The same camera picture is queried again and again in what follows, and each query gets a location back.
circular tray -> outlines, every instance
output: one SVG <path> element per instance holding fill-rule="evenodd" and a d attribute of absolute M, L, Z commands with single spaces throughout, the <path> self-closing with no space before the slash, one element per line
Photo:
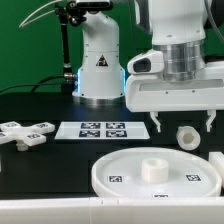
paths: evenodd
<path fill-rule="evenodd" d="M 116 151 L 92 168 L 92 186 L 100 197 L 219 196 L 221 184 L 206 160 L 164 148 Z"/>

white cylinder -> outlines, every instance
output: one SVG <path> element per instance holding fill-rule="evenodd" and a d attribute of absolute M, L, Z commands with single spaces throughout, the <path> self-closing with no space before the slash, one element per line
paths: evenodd
<path fill-rule="evenodd" d="M 169 163 L 164 159 L 148 158 L 142 161 L 142 179 L 149 184 L 160 184 L 168 180 Z"/>
<path fill-rule="evenodd" d="M 194 128 L 185 126 L 179 127 L 177 141 L 182 149 L 190 151 L 196 149 L 200 145 L 201 137 Z"/>

black table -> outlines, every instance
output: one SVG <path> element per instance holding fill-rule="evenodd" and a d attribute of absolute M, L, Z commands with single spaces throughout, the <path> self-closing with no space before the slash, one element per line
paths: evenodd
<path fill-rule="evenodd" d="M 211 133 L 206 132 L 206 112 L 160 113 L 162 133 L 148 113 L 131 113 L 125 105 L 88 107 L 60 94 L 6 94 L 0 96 L 0 122 L 16 121 L 23 126 L 40 122 L 56 125 L 47 142 L 18 152 L 15 142 L 0 145 L 2 172 L 0 199 L 67 198 L 96 196 L 91 187 L 91 168 L 110 152 L 133 147 L 165 147 L 181 150 L 176 133 L 179 126 L 192 126 L 201 144 L 192 154 L 207 159 L 211 151 L 224 152 L 224 113 L 217 112 Z M 150 140 L 55 141 L 61 121 L 144 121 Z"/>

blue light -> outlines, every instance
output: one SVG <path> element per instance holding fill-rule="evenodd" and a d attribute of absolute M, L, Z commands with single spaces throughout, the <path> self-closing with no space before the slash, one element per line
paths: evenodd
<path fill-rule="evenodd" d="M 81 76 L 81 69 L 78 70 L 78 93 L 80 93 L 80 76 Z"/>
<path fill-rule="evenodd" d="M 126 92 L 126 73 L 125 70 L 123 69 L 123 85 L 124 85 L 124 93 Z"/>

white cross-shaped piece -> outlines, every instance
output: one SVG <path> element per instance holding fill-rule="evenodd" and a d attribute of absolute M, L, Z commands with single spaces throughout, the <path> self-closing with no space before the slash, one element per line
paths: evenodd
<path fill-rule="evenodd" d="M 23 127 L 19 123 L 12 121 L 0 124 L 0 144 L 17 141 L 18 151 L 28 150 L 28 146 L 34 146 L 46 142 L 43 134 L 53 132 L 55 126 L 48 122 Z"/>

